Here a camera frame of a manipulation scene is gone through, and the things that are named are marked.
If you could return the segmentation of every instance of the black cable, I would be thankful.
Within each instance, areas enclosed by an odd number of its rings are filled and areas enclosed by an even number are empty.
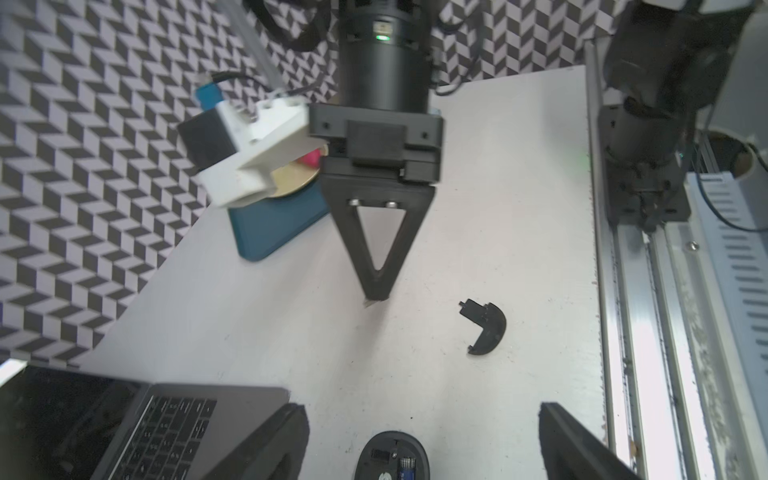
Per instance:
[[[296,38],[277,24],[264,0],[243,0],[243,7],[256,14],[256,18],[258,18],[270,37],[284,48],[294,51],[313,51],[321,41],[326,39],[328,34],[328,27],[331,23],[330,0],[319,0],[316,4],[310,1],[291,1],[288,3],[293,6],[303,6],[304,8],[316,7],[315,16],[307,22],[306,27]]]
[[[210,77],[211,77],[211,80],[213,80],[213,82],[216,84],[221,83],[223,81],[227,81],[227,80],[250,80],[254,84],[256,84],[256,86],[263,88],[264,91],[266,91],[267,93],[270,93],[273,91],[272,88],[261,83],[261,81],[258,78],[252,75],[248,75],[247,73],[242,71],[237,71],[237,70],[214,71],[214,72],[211,72]],[[308,91],[312,91],[315,88],[318,88],[321,84],[323,84],[323,80],[325,79],[325,77],[326,76],[324,74],[320,74],[311,84],[305,85],[303,87],[294,88],[293,90],[288,90],[285,93],[290,97],[293,95],[301,95]]]
[[[755,158],[757,159],[757,163],[760,164],[763,169],[768,172],[768,164],[766,164],[766,161],[763,160],[763,158],[760,156],[760,152],[757,151],[757,149],[752,144],[746,144],[746,147],[749,148],[752,153],[755,155]]]
[[[743,151],[744,145],[740,141],[736,141],[736,148],[733,149],[733,153],[723,158],[729,158],[728,171],[733,172],[733,168],[736,166],[736,160],[739,158],[739,154]]]
[[[264,89],[264,91],[270,92],[272,91],[272,88],[268,87],[267,85],[261,83],[261,81],[252,76],[248,75],[244,71],[238,71],[238,70],[228,70],[228,71],[212,71],[210,73],[210,78],[213,80],[215,84],[219,84],[223,81],[227,80],[250,80],[252,81],[257,87],[261,87]]]
[[[768,232],[768,227],[749,228],[749,227],[742,227],[740,225],[736,225],[735,223],[733,223],[730,220],[728,220],[727,218],[725,218],[723,216],[723,214],[721,214],[719,211],[717,211],[717,208],[715,208],[715,206],[712,204],[712,200],[710,200],[710,198],[707,196],[707,192],[704,190],[704,183],[701,180],[701,164],[702,164],[701,155],[698,154],[696,156],[696,169],[695,169],[695,171],[696,171],[696,182],[699,184],[699,193],[701,194],[701,198],[703,198],[704,203],[707,204],[707,206],[710,208],[710,210],[712,210],[712,213],[714,214],[714,216],[717,217],[717,219],[719,221],[725,223],[728,227],[731,227],[731,228],[733,228],[735,230],[741,230],[743,232],[751,232],[751,233],[764,233],[764,232]]]
[[[474,10],[472,10],[472,14],[468,17],[468,19],[472,18],[475,34],[477,35],[477,38],[475,39],[475,44],[472,46],[472,49],[474,50],[474,52],[472,53],[472,59],[469,62],[469,66],[467,67],[467,70],[464,72],[464,74],[458,80],[458,84],[453,84],[453,88],[450,88],[444,91],[438,91],[436,88],[435,95],[437,95],[438,97],[447,97],[449,95],[453,95],[454,93],[456,93],[456,91],[459,88],[461,88],[461,86],[469,80],[469,77],[472,75],[472,71],[475,70],[475,66],[477,65],[478,61],[480,61],[483,42],[485,41],[485,17],[483,15],[482,2],[483,0],[480,0],[480,2],[478,3],[478,6],[475,7]]]
[[[480,5],[481,5],[482,2],[483,2],[483,0],[478,0],[478,4],[475,7],[475,10],[480,8]],[[457,31],[459,31],[464,26],[464,24],[467,22],[467,19],[471,18],[475,14],[475,10],[472,10],[472,13],[470,13],[469,15],[466,15],[464,18],[459,20],[457,23],[444,22],[442,20],[442,18],[440,18],[440,15],[438,15],[438,17],[437,17],[437,28],[438,28],[438,30],[440,30],[441,32],[443,32],[446,35],[453,35],[453,34],[455,34]]]

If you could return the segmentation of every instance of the laptop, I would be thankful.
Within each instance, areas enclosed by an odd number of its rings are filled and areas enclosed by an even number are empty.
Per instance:
[[[13,359],[0,373],[2,477],[24,480],[199,480],[289,399],[279,388],[147,384]]]

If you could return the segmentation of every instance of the white tabletop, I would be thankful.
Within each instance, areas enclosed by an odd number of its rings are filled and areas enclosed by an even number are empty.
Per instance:
[[[436,98],[442,181],[392,295],[368,308],[332,220],[260,263],[209,208],[83,363],[153,381],[284,386],[306,405],[302,478],[351,478],[369,438],[424,445],[432,477],[545,478],[542,401],[603,438],[584,69]],[[471,298],[507,317],[468,356]]]

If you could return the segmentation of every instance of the blue component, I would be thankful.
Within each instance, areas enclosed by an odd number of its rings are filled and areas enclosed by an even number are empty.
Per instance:
[[[224,101],[221,89],[214,83],[205,84],[194,92],[197,101],[200,102],[200,108],[210,110],[216,107],[220,101]]]
[[[262,260],[327,213],[317,181],[287,197],[230,208],[237,252],[252,262]]]

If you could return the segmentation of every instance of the geometric patterned backdrop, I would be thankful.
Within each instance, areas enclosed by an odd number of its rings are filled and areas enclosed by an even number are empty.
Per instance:
[[[455,22],[476,0],[449,2]],[[493,0],[473,79],[577,62],[584,38],[611,30],[623,0]],[[294,35],[304,12],[272,4]],[[327,75],[331,26],[318,51],[271,41],[290,88]],[[77,365],[96,347],[203,213],[205,192],[175,131],[200,110],[199,72],[259,68],[214,0],[0,0],[0,356]],[[469,63],[466,27],[435,42],[443,81]],[[253,108],[258,84],[223,85]]]

